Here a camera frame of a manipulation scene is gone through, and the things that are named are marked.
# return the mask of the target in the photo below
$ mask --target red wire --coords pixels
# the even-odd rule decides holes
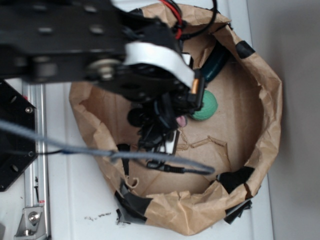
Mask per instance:
[[[175,18],[177,19],[179,25],[182,25],[183,24],[182,17],[179,14],[179,12],[175,9],[175,7],[172,6],[170,3],[168,3],[165,0],[159,0],[159,1],[161,1],[164,5],[166,5],[172,11],[172,13],[175,16]],[[182,30],[181,30],[181,28],[178,28],[176,35],[175,35],[175,39],[180,39],[181,35],[182,35]]]

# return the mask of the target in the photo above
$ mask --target screw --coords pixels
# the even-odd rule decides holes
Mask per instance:
[[[38,4],[34,4],[32,6],[33,10],[35,10],[36,12],[46,12],[48,10],[47,6],[41,3]]]
[[[39,64],[47,63],[50,61],[50,57],[48,56],[37,56],[33,58],[33,61]]]
[[[32,234],[34,234],[34,233],[31,231],[31,229],[26,229],[26,230],[23,231],[23,235],[24,236],[30,236]]]
[[[98,10],[94,6],[89,4],[84,5],[83,8],[87,13],[95,14],[96,12],[98,12]]]
[[[90,31],[95,35],[102,35],[105,33],[105,30],[101,25],[90,26]]]
[[[39,27],[38,32],[41,35],[51,35],[54,32],[54,30],[51,27]]]
[[[102,81],[110,81],[114,78],[114,69],[111,66],[102,66],[98,72],[100,73]]]
[[[29,221],[30,221],[31,223],[34,224],[34,223],[36,223],[36,221],[38,222],[39,219],[40,219],[39,213],[33,211],[33,212],[31,212],[31,213],[29,214]]]
[[[25,112],[26,112],[27,114],[31,114],[33,111],[34,111],[33,108],[30,107],[30,106],[25,109]]]
[[[139,97],[140,97],[140,98],[144,98],[145,96],[146,96],[146,93],[145,93],[145,92],[143,92],[143,91],[142,91],[142,92],[139,92]]]

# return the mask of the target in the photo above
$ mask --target black connector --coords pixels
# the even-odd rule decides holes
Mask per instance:
[[[146,167],[148,169],[158,170],[158,171],[167,172],[167,173],[184,174],[186,172],[184,167],[174,167],[174,166],[167,165],[164,162],[159,162],[154,160],[149,161],[146,164]]]

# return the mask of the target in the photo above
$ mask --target black metal plate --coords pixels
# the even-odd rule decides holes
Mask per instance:
[[[125,57],[126,42],[111,0],[8,2],[0,1],[2,78],[25,75],[26,81],[36,83],[81,81],[90,63]]]
[[[0,79],[0,118],[35,130],[36,108]],[[28,153],[16,155],[8,152]],[[0,130],[0,192],[6,191],[37,157],[36,142]]]

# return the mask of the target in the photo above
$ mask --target black metal bracket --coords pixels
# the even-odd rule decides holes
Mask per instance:
[[[0,118],[36,129],[36,108],[0,79]],[[6,191],[37,158],[36,142],[0,130],[0,192]]]

